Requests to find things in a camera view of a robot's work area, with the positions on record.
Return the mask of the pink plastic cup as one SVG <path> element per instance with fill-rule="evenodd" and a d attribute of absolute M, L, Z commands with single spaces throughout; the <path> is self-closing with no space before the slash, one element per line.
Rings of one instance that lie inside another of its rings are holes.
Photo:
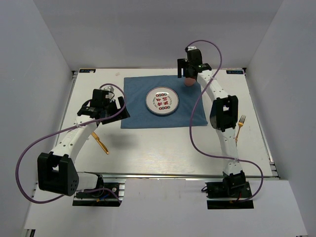
<path fill-rule="evenodd" d="M 196 82 L 197 80 L 194 78 L 185 78 L 184 80 L 185 86 L 188 86 L 188 87 L 193 86 Z"/>

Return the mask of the gold knife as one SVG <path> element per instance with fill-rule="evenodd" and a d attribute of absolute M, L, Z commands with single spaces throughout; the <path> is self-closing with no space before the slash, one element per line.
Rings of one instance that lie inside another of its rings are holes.
<path fill-rule="evenodd" d="M 101 140 L 98 137 L 98 135 L 95 132 L 92 132 L 91 135 L 96 140 L 96 142 L 99 144 L 99 146 L 102 148 L 102 150 L 108 155 L 109 151 L 108 151 L 107 147 L 101 142 Z"/>

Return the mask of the blue cloth napkin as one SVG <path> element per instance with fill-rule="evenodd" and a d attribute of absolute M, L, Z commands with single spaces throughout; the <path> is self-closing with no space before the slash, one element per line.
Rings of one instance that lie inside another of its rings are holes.
<path fill-rule="evenodd" d="M 168 115 L 155 115 L 146 105 L 146 96 L 150 90 L 167 87 L 179 97 L 177 109 Z M 172 128 L 188 127 L 194 105 L 201 94 L 198 83 L 185 86 L 184 79 L 177 76 L 149 76 L 124 78 L 124 92 L 127 97 L 126 108 L 130 118 L 121 122 L 121 128 Z"/>

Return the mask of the white printed plate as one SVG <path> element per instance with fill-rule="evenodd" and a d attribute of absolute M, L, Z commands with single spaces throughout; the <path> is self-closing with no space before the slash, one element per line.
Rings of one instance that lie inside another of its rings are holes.
<path fill-rule="evenodd" d="M 179 106 L 179 96 L 171 88 L 156 87 L 146 95 L 147 109 L 158 116 L 167 116 L 175 112 Z"/>

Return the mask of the gold fork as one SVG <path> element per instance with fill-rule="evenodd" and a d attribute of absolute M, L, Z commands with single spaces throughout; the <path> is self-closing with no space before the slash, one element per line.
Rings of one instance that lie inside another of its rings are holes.
<path fill-rule="evenodd" d="M 235 142 L 236 142 L 236 144 L 237 144 L 237 142 L 238 142 L 240 130 L 241 130 L 241 128 L 244 126 L 245 120 L 246 120 L 246 115 L 242 115 L 242 116 L 239 118 L 239 121 L 238 121 L 238 123 L 237 123 L 237 125 L 238 125 L 238 130 L 237 130 L 237 134 L 236 134 L 236 136 L 235 136 Z"/>

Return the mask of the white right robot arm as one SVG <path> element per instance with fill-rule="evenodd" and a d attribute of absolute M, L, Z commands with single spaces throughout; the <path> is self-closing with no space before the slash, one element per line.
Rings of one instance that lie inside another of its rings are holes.
<path fill-rule="evenodd" d="M 221 145 L 221 156 L 209 155 L 201 150 L 199 153 L 217 159 L 225 159 L 223 169 L 224 184 L 223 192 L 234 197 L 241 191 L 245 184 L 245 173 L 238 161 L 238 152 L 235 141 L 235 128 L 238 118 L 238 98 L 229 95 L 215 79 L 215 73 L 209 64 L 202 62 L 202 54 L 194 46 L 185 49 L 187 58 L 178 59 L 178 78 L 184 76 L 197 81 L 203 88 L 202 94 L 206 93 L 211 99 L 210 123 L 216 130 Z"/>

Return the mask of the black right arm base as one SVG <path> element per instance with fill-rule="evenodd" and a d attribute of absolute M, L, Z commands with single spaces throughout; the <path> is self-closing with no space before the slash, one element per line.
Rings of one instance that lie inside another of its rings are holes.
<path fill-rule="evenodd" d="M 228 209 L 253 209 L 253 200 L 247 198 L 252 196 L 249 182 L 245 186 L 229 194 L 222 182 L 208 182 L 201 189 L 206 194 L 207 209 L 228 210 Z"/>

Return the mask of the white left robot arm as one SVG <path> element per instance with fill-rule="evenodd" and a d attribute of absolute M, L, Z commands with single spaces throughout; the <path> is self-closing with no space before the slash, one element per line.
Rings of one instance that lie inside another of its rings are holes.
<path fill-rule="evenodd" d="M 89 136 L 100 124 L 128 118 L 122 96 L 113 98 L 114 88 L 107 85 L 94 89 L 92 98 L 83 103 L 73 127 L 49 153 L 41 153 L 37 159 L 39 188 L 65 196 L 87 190 L 93 197 L 104 192 L 101 176 L 95 173 L 77 172 L 75 160 Z"/>

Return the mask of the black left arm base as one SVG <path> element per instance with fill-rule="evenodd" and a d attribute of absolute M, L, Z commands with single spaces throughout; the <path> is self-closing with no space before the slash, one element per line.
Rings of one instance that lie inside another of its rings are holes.
<path fill-rule="evenodd" d="M 96 190 L 89 193 L 76 192 L 72 206 L 120 207 L 124 197 L 125 180 L 100 176 Z"/>

